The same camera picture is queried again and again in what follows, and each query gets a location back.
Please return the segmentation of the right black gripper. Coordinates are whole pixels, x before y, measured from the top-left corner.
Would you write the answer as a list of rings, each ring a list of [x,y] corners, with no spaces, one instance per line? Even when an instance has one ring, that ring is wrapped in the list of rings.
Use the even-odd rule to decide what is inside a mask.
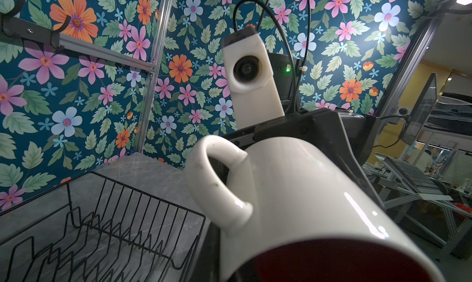
[[[380,197],[362,170],[380,127],[380,118],[351,113],[348,109],[322,107],[300,110],[226,134],[224,138],[241,149],[265,139],[291,137],[302,139],[324,153],[376,204]]]

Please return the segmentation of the white mug red interior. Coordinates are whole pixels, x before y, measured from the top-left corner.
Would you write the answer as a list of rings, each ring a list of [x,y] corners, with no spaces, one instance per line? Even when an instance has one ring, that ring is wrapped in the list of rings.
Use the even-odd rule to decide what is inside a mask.
[[[220,229],[221,282],[442,282],[437,266],[321,150],[205,136],[184,169]]]

